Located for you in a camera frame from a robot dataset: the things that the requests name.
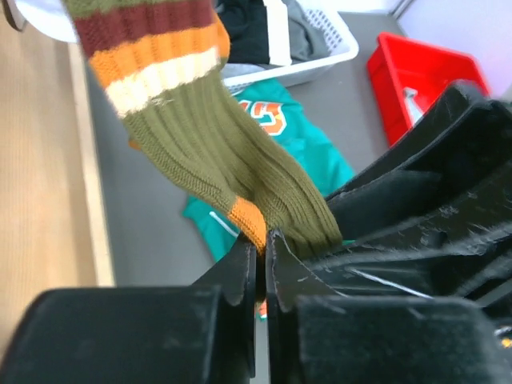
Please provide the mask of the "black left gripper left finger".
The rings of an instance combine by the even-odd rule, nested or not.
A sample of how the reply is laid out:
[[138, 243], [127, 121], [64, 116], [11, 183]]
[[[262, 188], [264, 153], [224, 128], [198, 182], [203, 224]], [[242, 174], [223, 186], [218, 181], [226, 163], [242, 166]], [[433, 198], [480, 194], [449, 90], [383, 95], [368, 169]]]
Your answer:
[[239, 238], [188, 286], [54, 289], [22, 316], [4, 383], [247, 383], [257, 251]]

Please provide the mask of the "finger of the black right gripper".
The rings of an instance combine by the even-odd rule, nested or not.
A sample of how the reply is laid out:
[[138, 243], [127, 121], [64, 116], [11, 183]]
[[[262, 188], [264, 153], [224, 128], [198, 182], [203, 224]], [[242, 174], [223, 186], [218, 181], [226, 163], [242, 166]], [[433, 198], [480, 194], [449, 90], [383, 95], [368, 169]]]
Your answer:
[[511, 163], [430, 214], [309, 261], [338, 292], [511, 304]]
[[345, 240], [421, 217], [511, 159], [511, 104], [450, 84], [418, 123], [326, 199]]

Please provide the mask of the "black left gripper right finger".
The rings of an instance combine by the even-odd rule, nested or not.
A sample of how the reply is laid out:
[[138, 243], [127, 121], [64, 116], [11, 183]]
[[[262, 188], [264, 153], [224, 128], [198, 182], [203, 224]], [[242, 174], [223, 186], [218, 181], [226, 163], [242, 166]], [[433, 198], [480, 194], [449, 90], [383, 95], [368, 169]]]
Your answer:
[[290, 251], [266, 246], [272, 383], [508, 383], [494, 324], [461, 298], [347, 297]]

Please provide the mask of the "olive orange striped sock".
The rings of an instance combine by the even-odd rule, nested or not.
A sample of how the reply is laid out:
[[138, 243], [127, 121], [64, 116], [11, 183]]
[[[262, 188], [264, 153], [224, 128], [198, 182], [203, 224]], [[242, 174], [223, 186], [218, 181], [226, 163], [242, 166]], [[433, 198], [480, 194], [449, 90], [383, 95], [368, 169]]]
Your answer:
[[83, 52], [132, 144], [176, 186], [266, 248], [342, 240], [304, 169], [224, 86], [229, 37], [209, 1], [67, 1]]

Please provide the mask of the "wooden hanger stand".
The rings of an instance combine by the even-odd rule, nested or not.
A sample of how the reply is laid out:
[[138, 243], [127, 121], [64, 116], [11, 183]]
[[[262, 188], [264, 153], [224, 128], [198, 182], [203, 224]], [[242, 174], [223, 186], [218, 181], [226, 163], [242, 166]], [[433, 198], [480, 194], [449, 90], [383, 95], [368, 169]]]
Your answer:
[[86, 63], [1, 4], [1, 345], [58, 287], [115, 283]]

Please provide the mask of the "red plastic bin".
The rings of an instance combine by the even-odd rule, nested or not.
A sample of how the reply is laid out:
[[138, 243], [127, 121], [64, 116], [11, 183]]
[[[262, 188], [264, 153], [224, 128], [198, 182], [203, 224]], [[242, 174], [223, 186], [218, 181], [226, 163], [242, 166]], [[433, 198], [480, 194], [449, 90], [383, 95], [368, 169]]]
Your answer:
[[415, 124], [407, 107], [406, 92], [413, 95], [421, 112], [427, 112], [456, 80], [471, 81], [485, 96], [490, 95], [485, 76], [473, 56], [388, 32], [377, 37], [377, 48], [366, 68], [389, 146]]

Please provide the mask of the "white plastic laundry basket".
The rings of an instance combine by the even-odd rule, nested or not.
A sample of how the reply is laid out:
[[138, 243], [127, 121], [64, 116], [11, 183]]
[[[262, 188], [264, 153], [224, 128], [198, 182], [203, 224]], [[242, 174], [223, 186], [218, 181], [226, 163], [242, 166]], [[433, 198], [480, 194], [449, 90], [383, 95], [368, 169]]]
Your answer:
[[214, 8], [230, 38], [222, 76], [233, 94], [272, 78], [309, 82], [359, 51], [328, 1], [216, 1]]

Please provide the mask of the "grey cloth in basket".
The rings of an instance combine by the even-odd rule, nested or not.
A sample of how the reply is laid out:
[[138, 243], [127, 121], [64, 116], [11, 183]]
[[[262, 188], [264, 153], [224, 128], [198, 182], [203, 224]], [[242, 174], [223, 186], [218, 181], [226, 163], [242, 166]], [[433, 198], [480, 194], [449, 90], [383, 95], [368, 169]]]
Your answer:
[[323, 32], [307, 19], [300, 4], [284, 0], [288, 9], [290, 55], [292, 63], [308, 62], [330, 55]]

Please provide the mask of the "green jersey shirt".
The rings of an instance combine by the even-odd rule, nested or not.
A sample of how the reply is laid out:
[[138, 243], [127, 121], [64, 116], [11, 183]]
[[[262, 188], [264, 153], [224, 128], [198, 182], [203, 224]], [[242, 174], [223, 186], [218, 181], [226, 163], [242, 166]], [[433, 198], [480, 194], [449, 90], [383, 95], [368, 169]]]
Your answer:
[[[354, 177], [354, 171], [302, 105], [276, 79], [256, 82], [234, 97], [261, 128], [303, 167], [325, 197]], [[205, 202], [189, 196], [182, 211], [218, 262], [233, 246], [239, 229]]]

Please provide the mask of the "cream cloth strip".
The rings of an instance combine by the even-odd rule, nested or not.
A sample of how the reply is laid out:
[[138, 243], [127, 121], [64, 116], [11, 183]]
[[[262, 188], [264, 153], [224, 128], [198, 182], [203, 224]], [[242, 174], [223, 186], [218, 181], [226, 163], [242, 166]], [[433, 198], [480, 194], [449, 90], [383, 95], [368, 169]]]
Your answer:
[[292, 58], [287, 6], [281, 0], [263, 0], [263, 4], [266, 8], [269, 64], [289, 66]]

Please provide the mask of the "black clothes in basket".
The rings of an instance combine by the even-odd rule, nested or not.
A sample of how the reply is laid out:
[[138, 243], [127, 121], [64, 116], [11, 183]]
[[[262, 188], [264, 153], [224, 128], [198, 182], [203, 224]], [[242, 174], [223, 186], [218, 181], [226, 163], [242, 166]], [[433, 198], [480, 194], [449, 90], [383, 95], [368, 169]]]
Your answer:
[[222, 0], [216, 11], [230, 38], [228, 63], [269, 64], [267, 12], [263, 1]]

